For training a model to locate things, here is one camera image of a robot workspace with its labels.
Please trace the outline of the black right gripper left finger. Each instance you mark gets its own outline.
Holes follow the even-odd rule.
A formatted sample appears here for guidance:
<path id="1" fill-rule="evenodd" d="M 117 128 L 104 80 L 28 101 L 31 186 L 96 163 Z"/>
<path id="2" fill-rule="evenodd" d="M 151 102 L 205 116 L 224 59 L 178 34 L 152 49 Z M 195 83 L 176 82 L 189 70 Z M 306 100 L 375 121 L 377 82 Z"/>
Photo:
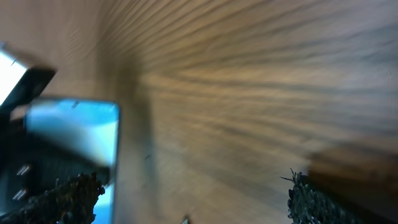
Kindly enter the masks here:
<path id="1" fill-rule="evenodd" d="M 79 174 L 66 183 L 31 197 L 27 204 L 1 217 L 1 224 L 90 224 L 94 207 L 105 193 L 96 174 Z"/>

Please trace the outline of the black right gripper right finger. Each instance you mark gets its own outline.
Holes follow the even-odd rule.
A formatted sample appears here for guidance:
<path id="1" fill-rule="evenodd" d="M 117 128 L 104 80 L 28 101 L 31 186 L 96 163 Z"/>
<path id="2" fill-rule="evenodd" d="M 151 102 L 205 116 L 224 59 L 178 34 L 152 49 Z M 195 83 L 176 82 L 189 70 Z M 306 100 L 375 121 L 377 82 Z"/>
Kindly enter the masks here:
<path id="1" fill-rule="evenodd" d="M 345 209 L 312 184 L 307 175 L 292 171 L 288 181 L 288 218 L 293 224 L 363 224 L 353 212 Z"/>

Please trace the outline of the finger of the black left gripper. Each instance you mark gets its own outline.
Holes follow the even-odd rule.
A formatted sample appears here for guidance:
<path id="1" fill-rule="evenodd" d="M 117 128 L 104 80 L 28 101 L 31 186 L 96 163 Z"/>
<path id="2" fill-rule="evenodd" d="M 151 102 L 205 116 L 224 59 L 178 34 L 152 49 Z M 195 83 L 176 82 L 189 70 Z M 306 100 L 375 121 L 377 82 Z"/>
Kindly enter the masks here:
<path id="1" fill-rule="evenodd" d="M 10 113 L 18 106 L 29 104 L 43 92 L 55 74 L 56 70 L 52 68 L 28 69 L 1 105 L 1 113 Z"/>

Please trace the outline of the blue Samsung Galaxy smartphone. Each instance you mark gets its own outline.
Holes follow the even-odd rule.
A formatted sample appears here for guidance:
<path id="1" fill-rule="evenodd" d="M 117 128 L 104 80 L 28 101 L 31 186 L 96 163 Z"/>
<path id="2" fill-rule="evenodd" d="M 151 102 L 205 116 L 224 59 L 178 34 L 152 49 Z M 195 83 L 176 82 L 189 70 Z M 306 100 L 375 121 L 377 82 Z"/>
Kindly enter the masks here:
<path id="1" fill-rule="evenodd" d="M 93 223 L 112 224 L 119 106 L 110 101 L 40 98 L 1 125 L 1 217 L 79 174 L 105 188 Z"/>

